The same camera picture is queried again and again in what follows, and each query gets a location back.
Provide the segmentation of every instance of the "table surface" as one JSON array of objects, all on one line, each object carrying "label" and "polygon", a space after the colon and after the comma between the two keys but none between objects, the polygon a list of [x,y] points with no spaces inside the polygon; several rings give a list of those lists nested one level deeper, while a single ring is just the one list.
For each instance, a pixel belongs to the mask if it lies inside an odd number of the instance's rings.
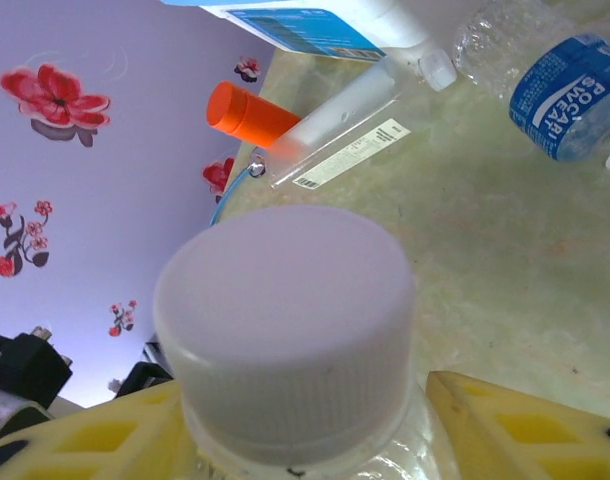
[{"label": "table surface", "polygon": [[[559,5],[610,36],[610,1]],[[305,116],[365,64],[277,52],[262,95]],[[610,173],[548,160],[462,79],[435,120],[315,193],[243,182],[223,218],[312,203],[376,221],[418,279],[418,381],[452,370],[610,417]],[[235,172],[247,164],[243,145]]]}]

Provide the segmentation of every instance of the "blue label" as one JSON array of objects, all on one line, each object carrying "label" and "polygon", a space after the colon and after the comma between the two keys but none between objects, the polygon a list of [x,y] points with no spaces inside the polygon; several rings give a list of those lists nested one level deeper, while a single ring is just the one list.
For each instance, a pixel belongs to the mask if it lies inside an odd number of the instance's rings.
[{"label": "blue label", "polygon": [[378,61],[385,54],[327,10],[279,8],[230,10],[249,26],[295,52]]},{"label": "blue label", "polygon": [[[161,0],[168,5],[182,7],[218,7],[222,5],[242,5],[250,3],[267,3],[267,0]],[[290,0],[271,0],[272,2],[288,2]]]},{"label": "blue label", "polygon": [[510,117],[558,160],[570,128],[609,94],[610,45],[596,35],[579,35],[550,50],[525,74],[512,96]]}]

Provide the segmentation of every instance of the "barcode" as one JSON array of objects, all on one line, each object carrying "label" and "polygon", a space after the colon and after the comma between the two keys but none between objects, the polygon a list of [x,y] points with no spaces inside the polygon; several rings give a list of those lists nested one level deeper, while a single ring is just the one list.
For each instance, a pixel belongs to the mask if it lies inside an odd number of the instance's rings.
[{"label": "barcode", "polygon": [[311,188],[312,190],[320,187],[318,183],[312,182],[311,180],[307,180],[306,178],[299,178],[298,180],[296,180],[296,183],[298,183],[302,187]]},{"label": "barcode", "polygon": [[394,140],[396,140],[394,137],[392,137],[389,133],[387,133],[382,128],[379,128],[378,130],[376,130],[376,137],[381,142],[393,142]]},{"label": "barcode", "polygon": [[360,58],[362,60],[380,60],[383,55],[373,50],[356,50],[353,48],[330,48],[337,55],[349,58]]}]

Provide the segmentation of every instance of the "pocari sweat label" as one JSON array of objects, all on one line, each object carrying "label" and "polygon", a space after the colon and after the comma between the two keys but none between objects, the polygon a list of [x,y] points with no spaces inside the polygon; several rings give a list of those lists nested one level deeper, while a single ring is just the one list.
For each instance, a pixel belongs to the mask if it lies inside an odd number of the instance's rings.
[{"label": "pocari sweat label", "polygon": [[570,128],[609,94],[610,45],[597,35],[579,35],[554,47],[525,74],[512,95],[510,117],[559,160]]}]

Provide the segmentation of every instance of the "floral wall decal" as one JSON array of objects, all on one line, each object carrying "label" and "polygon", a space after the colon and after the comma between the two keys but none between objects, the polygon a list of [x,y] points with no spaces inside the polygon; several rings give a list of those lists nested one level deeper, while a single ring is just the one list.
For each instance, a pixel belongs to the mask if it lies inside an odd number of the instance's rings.
[{"label": "floral wall decal", "polygon": [[241,57],[234,72],[247,83],[256,83],[261,75],[261,67],[255,58]]},{"label": "floral wall decal", "polygon": [[2,88],[29,117],[32,129],[49,140],[70,141],[74,137],[85,147],[94,145],[98,128],[109,124],[103,113],[110,100],[104,95],[84,95],[73,75],[43,64],[34,73],[19,67],[0,75]]},{"label": "floral wall decal", "polygon": [[16,203],[0,205],[0,226],[5,229],[3,240],[4,255],[0,255],[0,277],[15,277],[23,270],[25,263],[42,268],[49,260],[47,238],[43,231],[52,213],[52,205],[48,201],[36,202],[34,212],[39,221],[27,222],[19,215],[19,223],[14,223],[12,216],[16,211]]},{"label": "floral wall decal", "polygon": [[209,185],[209,191],[216,195],[217,202],[225,192],[232,168],[234,168],[234,157],[229,157],[223,163],[212,163],[203,169],[203,180]]},{"label": "floral wall decal", "polygon": [[115,303],[109,307],[110,313],[114,315],[114,326],[109,329],[110,337],[118,337],[123,330],[128,332],[134,328],[134,310],[136,310],[136,300],[130,300],[125,309],[120,303]]}]

